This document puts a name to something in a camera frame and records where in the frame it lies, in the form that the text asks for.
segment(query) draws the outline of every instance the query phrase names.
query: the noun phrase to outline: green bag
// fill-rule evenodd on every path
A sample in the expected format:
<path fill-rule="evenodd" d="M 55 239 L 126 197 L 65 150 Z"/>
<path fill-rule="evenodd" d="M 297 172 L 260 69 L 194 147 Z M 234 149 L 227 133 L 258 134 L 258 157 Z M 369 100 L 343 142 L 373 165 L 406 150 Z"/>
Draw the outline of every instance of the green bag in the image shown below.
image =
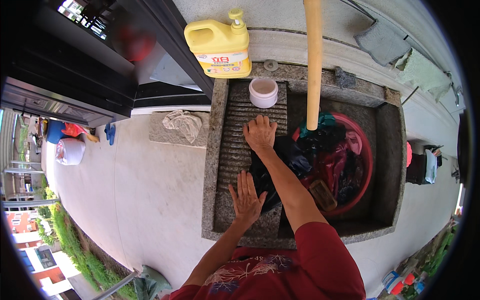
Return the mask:
<path fill-rule="evenodd" d="M 133 279 L 138 300 L 152 300 L 161 290 L 172 289 L 170 283 L 159 272 L 147 265 L 143 265 L 143 268 L 140 277 Z"/>

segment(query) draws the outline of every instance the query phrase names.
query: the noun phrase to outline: bottle label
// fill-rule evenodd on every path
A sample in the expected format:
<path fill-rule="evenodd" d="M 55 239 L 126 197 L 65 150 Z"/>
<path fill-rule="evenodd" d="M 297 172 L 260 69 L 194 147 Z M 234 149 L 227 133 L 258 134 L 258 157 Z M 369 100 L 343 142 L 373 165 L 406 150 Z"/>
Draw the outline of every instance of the bottle label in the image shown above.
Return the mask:
<path fill-rule="evenodd" d="M 243 73 L 250 69 L 248 49 L 229 53 L 194 53 L 207 73 Z"/>

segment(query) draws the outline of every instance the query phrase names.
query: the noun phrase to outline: blue slipper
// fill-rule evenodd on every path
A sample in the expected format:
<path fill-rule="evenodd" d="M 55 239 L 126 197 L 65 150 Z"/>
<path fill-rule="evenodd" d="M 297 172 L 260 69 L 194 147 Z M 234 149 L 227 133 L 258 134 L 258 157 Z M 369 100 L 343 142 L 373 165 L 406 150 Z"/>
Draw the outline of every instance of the blue slipper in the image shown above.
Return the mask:
<path fill-rule="evenodd" d="M 115 125 L 110 127 L 110 131 L 107 134 L 108 140 L 110 141 L 110 146 L 113 146 L 113 140 L 115 139 Z"/>
<path fill-rule="evenodd" d="M 107 141 L 108 141 L 108 139 L 109 139 L 108 132 L 110 131 L 110 123 L 105 125 L 105 130 L 103 130 L 103 131 L 107 134 Z"/>

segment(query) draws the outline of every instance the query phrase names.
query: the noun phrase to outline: drain plug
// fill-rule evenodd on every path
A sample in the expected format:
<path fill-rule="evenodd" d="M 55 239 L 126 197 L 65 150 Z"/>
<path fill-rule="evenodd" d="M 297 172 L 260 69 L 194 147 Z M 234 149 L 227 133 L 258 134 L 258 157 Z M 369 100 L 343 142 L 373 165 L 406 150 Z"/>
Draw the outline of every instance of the drain plug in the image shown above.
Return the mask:
<path fill-rule="evenodd" d="M 275 71 L 278 69 L 278 62 L 276 60 L 266 60 L 264 62 L 264 68 L 269 71 Z"/>

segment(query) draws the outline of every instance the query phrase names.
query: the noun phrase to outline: building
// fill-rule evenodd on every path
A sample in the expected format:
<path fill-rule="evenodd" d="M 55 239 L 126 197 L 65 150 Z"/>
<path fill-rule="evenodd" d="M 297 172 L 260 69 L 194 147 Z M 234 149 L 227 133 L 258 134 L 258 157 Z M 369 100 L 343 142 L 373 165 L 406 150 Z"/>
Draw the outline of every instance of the building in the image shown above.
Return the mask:
<path fill-rule="evenodd" d="M 75 278 L 81 274 L 59 247 L 44 244 L 35 222 L 38 217 L 37 211 L 6 211 L 4 213 L 12 230 L 19 256 L 38 288 L 52 299 L 81 299 L 68 280 L 69 277 Z M 45 224 L 46 231 L 51 231 L 47 221 L 41 223 Z"/>

